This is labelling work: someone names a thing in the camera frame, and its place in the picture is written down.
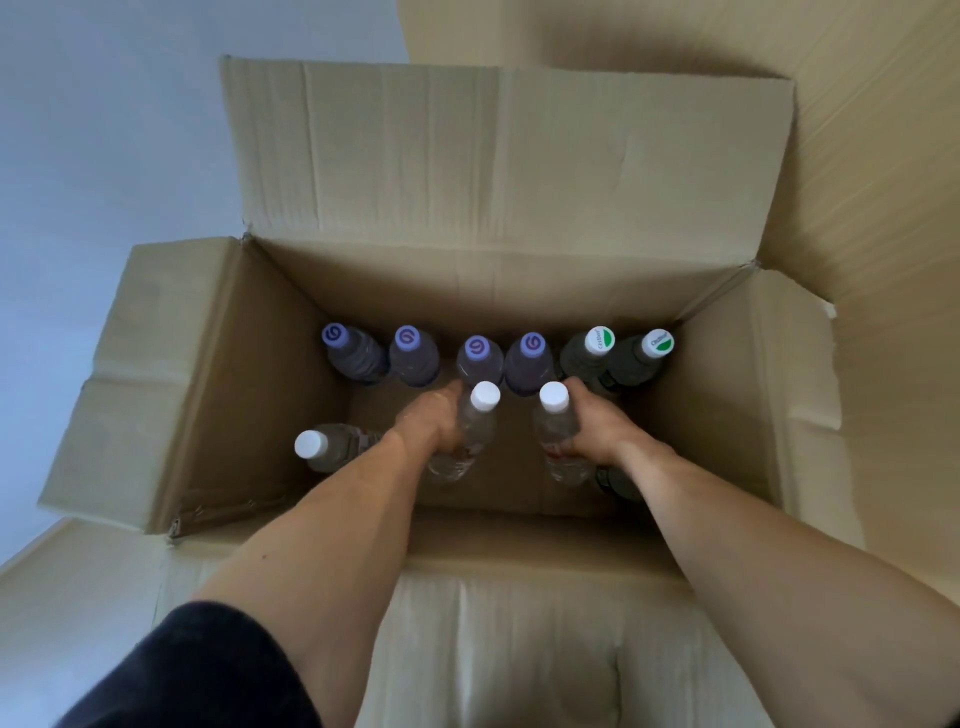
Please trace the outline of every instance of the person's right arm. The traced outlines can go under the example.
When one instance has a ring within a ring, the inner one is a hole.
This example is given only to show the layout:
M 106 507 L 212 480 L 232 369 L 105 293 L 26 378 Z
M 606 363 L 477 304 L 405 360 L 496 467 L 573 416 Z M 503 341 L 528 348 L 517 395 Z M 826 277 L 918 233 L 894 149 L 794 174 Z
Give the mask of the person's right arm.
M 579 379 L 572 448 L 636 484 L 778 726 L 930 726 L 960 713 L 960 608 L 684 460 Z

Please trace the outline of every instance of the bottle cap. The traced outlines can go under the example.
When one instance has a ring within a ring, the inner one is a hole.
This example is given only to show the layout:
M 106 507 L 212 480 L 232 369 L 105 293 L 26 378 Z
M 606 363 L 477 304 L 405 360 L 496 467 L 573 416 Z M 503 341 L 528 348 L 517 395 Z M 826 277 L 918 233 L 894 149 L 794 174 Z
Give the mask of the bottle cap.
M 326 452 L 329 440 L 322 432 L 315 429 L 306 429 L 297 435 L 294 441 L 294 452 L 304 460 L 320 457 Z
M 400 327 L 394 334 L 394 341 L 402 352 L 412 352 L 420 346 L 420 331 L 417 327 Z
M 570 393 L 561 381 L 548 381 L 540 388 L 540 404 L 552 414 L 565 412 L 570 406 Z
M 477 382 L 470 392 L 470 404 L 479 412 L 491 412 L 500 402 L 500 388 L 491 381 Z
M 593 356 L 606 356 L 615 343 L 616 337 L 607 327 L 593 327 L 584 339 L 584 346 Z
M 523 334 L 520 339 L 520 353 L 528 359 L 536 359 L 546 350 L 546 340 L 535 331 Z
M 673 335 L 665 328 L 655 328 L 643 337 L 640 346 L 651 359 L 660 359 L 673 351 Z
M 342 349 L 350 340 L 350 332 L 343 324 L 327 324 L 321 338 L 331 349 Z
M 470 336 L 464 342 L 464 351 L 470 361 L 483 361 L 490 356 L 490 341 L 486 336 Z

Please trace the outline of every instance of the green and white bottle cap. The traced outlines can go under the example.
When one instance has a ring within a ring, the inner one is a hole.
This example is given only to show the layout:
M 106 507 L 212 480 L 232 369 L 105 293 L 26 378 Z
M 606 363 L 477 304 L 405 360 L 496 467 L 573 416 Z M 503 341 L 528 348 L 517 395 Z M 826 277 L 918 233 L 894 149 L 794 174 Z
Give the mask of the green and white bottle cap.
M 660 359 L 673 351 L 673 335 L 665 328 L 655 328 L 643 337 L 640 346 L 651 359 Z
M 616 343 L 616 337 L 607 327 L 593 327 L 587 332 L 584 345 L 594 356 L 606 356 Z
M 548 381 L 540 388 L 540 404 L 551 414 L 565 412 L 570 406 L 570 393 L 561 381 Z
M 500 388 L 491 381 L 480 381 L 470 392 L 470 404 L 479 412 L 491 412 L 500 402 Z
M 322 432 L 315 429 L 306 429 L 297 435 L 294 441 L 294 452 L 304 460 L 320 457 L 326 452 L 329 440 Z

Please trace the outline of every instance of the hand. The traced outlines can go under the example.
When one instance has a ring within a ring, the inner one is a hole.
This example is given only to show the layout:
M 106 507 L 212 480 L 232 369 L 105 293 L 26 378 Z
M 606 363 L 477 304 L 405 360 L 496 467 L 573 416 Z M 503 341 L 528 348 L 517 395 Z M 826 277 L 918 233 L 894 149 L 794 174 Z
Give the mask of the hand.
M 669 449 L 634 425 L 613 402 L 590 392 L 576 376 L 565 380 L 564 386 L 580 420 L 580 432 L 567 445 L 570 454 L 589 458 L 598 465 L 620 466 L 625 444 L 650 450 Z
M 424 392 L 396 416 L 396 430 L 413 442 L 425 440 L 431 451 L 452 452 L 463 437 L 457 426 L 457 404 L 464 383 L 454 379 L 443 389 Z

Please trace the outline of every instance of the forearm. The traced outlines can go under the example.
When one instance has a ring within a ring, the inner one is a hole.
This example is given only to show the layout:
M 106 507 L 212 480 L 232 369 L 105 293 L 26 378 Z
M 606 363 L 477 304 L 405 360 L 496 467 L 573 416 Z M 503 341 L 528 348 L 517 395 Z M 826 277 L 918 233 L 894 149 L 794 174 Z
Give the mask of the forearm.
M 642 442 L 621 467 L 778 724 L 943 726 L 960 710 L 956 606 Z
M 373 642 L 406 554 L 417 482 L 435 443 L 395 427 L 258 531 L 194 596 L 263 625 L 324 726 L 352 725 Z

